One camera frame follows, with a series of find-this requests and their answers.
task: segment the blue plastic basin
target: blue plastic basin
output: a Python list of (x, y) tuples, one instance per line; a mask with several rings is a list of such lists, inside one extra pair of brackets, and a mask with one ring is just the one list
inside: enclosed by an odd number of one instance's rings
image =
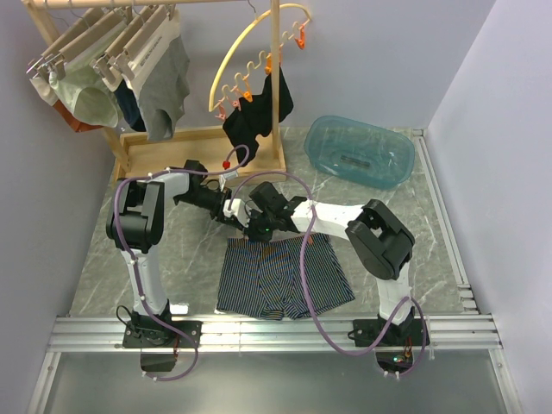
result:
[(304, 150), (316, 169), (381, 190), (407, 180), (414, 167), (414, 144), (404, 135), (340, 116), (316, 119)]

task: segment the white wall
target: white wall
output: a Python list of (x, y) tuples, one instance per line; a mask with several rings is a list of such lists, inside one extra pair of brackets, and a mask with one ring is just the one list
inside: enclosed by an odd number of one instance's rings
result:
[[(267, 0), (252, 0), (259, 13)], [(286, 124), (310, 126), (323, 115), (381, 126), (427, 127), (494, 0), (302, 0), (312, 13), (307, 47), (284, 47), (285, 78), (295, 101)], [(253, 20), (246, 2), (185, 4), (183, 38), (191, 57), (191, 95), (181, 125), (216, 125), (206, 110), (210, 86), (230, 45)], [(303, 12), (285, 9), (289, 30)], [(249, 35), (226, 81), (269, 49), (270, 21)], [(260, 93), (264, 72), (252, 86)]]
[(498, 0), (429, 130), (468, 277), (529, 413), (552, 404), (551, 11)]
[(0, 12), (0, 412), (23, 413), (85, 261), (113, 158), (75, 135), (25, 75), (44, 49), (21, 2)]

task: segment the hanging shorts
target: hanging shorts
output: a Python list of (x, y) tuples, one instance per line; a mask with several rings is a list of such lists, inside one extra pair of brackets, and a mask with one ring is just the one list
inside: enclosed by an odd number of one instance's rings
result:
[[(329, 237), (307, 244), (307, 284), (317, 315), (354, 300)], [(281, 320), (309, 317), (299, 271), (303, 237), (264, 243), (229, 239), (218, 291), (219, 311)]]

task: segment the wooden rack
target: wooden rack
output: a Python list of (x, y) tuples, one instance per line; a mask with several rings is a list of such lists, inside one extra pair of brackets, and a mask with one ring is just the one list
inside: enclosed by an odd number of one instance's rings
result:
[[(177, 3), (219, 3), (233, 0), (72, 0), (73, 8), (122, 7), (149, 4)], [(42, 35), (51, 45), (60, 32), (45, 10), (69, 9), (66, 0), (22, 0), (27, 12)], [(238, 184), (255, 173), (266, 171), (285, 171), (284, 151), (279, 135), (279, 0), (271, 0), (271, 54), (273, 56), (273, 132), (267, 137), (259, 137), (259, 149), (256, 157), (247, 166), (239, 170), (239, 177), (231, 180), (230, 185)], [(186, 160), (200, 160), (209, 171), (220, 171), (222, 162), (232, 149), (222, 126), (200, 129), (177, 129), (170, 141), (149, 142), (145, 133), (121, 134), (110, 128), (103, 129), (103, 136), (116, 157), (114, 181), (121, 178), (143, 176), (156, 173), (168, 166), (183, 166)], [(231, 164), (237, 165), (237, 158), (231, 158)], [(256, 182), (284, 181), (282, 174), (259, 177)]]

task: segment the gray marble tabletop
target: gray marble tabletop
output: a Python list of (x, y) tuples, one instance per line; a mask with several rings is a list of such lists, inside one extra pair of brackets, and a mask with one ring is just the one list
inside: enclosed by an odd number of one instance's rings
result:
[[(411, 130), (395, 129), (411, 138)], [(285, 161), (290, 173), (312, 189), (315, 199), (334, 204), (364, 204), (371, 198), (384, 201), (416, 237), (409, 278), (412, 295), (429, 313), (460, 313), (463, 307), (430, 189), (419, 156), (410, 178), (390, 191), (343, 181), (313, 168), (304, 152), (308, 129), (282, 129)], [(285, 196), (303, 195), (292, 180), (276, 184)], [(105, 235), (105, 220), (112, 190), (106, 192), (91, 240), (78, 289), (73, 300), (74, 316), (114, 316), (119, 304), (132, 306), (129, 275), (121, 254)], [(210, 314), (216, 295), (227, 239), (236, 230), (215, 223), (194, 206), (168, 205), (165, 233), (160, 243), (160, 272), (171, 303), (188, 304), (190, 314)], [(362, 266), (348, 241), (332, 243), (356, 300), (326, 314), (375, 314), (379, 300), (375, 279)]]

